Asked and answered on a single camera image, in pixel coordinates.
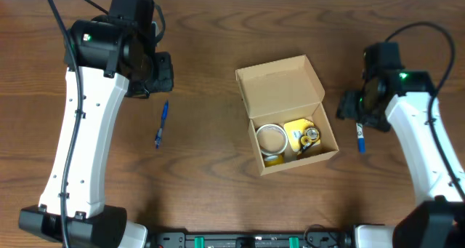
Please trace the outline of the blue white marker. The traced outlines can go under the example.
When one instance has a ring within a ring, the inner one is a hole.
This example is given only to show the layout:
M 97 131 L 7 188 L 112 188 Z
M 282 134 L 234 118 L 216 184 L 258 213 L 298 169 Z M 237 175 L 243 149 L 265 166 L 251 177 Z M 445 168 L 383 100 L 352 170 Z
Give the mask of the blue white marker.
M 356 123 L 357 128 L 357 146 L 360 153 L 365 153 L 365 138 L 363 134 L 363 125 Z

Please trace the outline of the cardboard box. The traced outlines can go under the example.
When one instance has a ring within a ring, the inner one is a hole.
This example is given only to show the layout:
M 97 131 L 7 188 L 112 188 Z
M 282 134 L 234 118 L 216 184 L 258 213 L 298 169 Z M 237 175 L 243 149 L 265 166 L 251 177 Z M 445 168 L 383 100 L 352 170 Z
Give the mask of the cardboard box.
M 323 107 L 325 90 L 305 55 L 240 68 L 236 81 L 248 115 L 248 134 L 259 174 L 268 175 L 330 159 L 339 151 Z M 298 155 L 290 144 L 281 155 L 285 163 L 265 167 L 256 137 L 265 124 L 284 124 L 308 119 L 321 132 L 321 143 Z

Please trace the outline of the large white tape roll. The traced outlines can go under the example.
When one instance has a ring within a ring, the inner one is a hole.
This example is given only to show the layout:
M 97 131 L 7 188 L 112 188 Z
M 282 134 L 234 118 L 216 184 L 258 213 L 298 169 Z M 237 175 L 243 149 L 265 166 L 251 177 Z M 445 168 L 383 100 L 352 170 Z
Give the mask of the large white tape roll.
M 288 146 L 284 128 L 277 124 L 265 124 L 256 131 L 260 151 L 265 156 L 278 155 Z

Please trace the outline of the small yellow tape roll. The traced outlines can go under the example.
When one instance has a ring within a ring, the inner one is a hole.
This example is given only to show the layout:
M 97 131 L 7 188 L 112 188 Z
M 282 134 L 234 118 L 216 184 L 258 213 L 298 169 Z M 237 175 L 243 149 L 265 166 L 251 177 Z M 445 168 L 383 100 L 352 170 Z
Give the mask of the small yellow tape roll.
M 275 165 L 284 164 L 285 160 L 281 154 L 269 155 L 263 157 L 265 167 L 272 167 Z

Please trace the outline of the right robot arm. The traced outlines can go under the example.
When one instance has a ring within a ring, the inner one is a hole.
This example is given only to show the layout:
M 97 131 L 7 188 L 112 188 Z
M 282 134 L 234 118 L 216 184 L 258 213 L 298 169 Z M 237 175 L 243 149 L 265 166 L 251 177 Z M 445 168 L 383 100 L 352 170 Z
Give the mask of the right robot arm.
M 358 225 L 354 247 L 463 247 L 464 170 L 445 131 L 426 71 L 381 71 L 346 91 L 336 115 L 395 131 L 413 182 L 415 209 L 396 226 Z

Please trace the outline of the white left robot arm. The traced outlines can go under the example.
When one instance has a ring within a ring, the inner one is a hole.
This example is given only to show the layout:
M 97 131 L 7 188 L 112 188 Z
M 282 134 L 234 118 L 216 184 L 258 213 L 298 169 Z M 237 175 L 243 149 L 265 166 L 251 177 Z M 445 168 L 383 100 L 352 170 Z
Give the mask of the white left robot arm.
M 64 247 L 146 247 L 148 229 L 105 202 L 105 171 L 119 108 L 174 86 L 171 58 L 157 52 L 163 25 L 104 16 L 66 32 L 66 103 L 51 174 L 19 228 Z

